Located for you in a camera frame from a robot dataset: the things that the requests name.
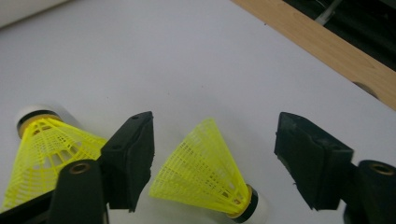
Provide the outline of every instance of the black band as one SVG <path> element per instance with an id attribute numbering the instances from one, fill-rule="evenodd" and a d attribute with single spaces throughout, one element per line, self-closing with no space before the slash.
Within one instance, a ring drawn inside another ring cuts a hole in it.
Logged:
<path id="1" fill-rule="evenodd" d="M 37 116 L 37 115 L 44 115 L 44 114 L 54 115 L 54 116 L 56 116 L 56 117 L 59 117 L 59 115 L 58 115 L 57 113 L 55 113 L 55 112 L 53 112 L 53 111 L 51 111 L 51 110 L 36 110 L 36 111 L 33 111 L 33 112 L 31 112 L 31 113 L 29 113 L 29 114 L 23 116 L 23 117 L 18 121 L 17 130 L 20 129 L 20 127 L 22 126 L 22 124 L 23 124 L 26 120 L 28 120 L 28 119 L 30 119 L 30 118 L 32 118 L 32 117 L 34 117 L 34 116 Z"/>
<path id="2" fill-rule="evenodd" d="M 251 191 L 252 192 L 251 192 L 250 204 L 247 206 L 247 210 L 245 210 L 245 212 L 241 216 L 232 218 L 234 222 L 243 223 L 247 221 L 256 210 L 257 204 L 259 202 L 259 196 L 254 188 L 251 188 Z"/>

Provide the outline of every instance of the shuttlecock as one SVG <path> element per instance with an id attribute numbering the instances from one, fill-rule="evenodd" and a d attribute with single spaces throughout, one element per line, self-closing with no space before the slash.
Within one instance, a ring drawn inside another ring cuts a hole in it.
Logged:
<path id="1" fill-rule="evenodd" d="M 267 218 L 265 199 L 245 183 L 213 119 L 186 136 L 155 177 L 149 195 L 220 211 L 237 223 Z"/>
<path id="2" fill-rule="evenodd" d="M 59 172 L 72 161 L 96 160 L 104 138 L 62 122 L 45 105 L 25 108 L 18 119 L 20 147 L 2 210 L 28 202 L 55 188 Z"/>

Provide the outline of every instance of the wooden board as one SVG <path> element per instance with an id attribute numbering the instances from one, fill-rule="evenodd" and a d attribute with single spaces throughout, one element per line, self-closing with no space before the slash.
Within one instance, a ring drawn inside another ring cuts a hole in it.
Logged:
<path id="1" fill-rule="evenodd" d="M 396 110 L 396 72 L 281 0 L 233 0 L 333 70 Z"/>

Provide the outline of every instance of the plastic shuttlecock skirt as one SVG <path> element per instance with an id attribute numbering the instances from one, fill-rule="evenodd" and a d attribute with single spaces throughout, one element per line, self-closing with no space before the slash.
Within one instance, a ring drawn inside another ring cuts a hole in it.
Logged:
<path id="1" fill-rule="evenodd" d="M 227 214 L 249 204 L 249 190 L 213 119 L 189 133 L 154 179 L 149 195 Z"/>
<path id="2" fill-rule="evenodd" d="M 56 119 L 38 119 L 23 132 L 2 210 L 53 190 L 66 164 L 96 160 L 106 140 Z"/>

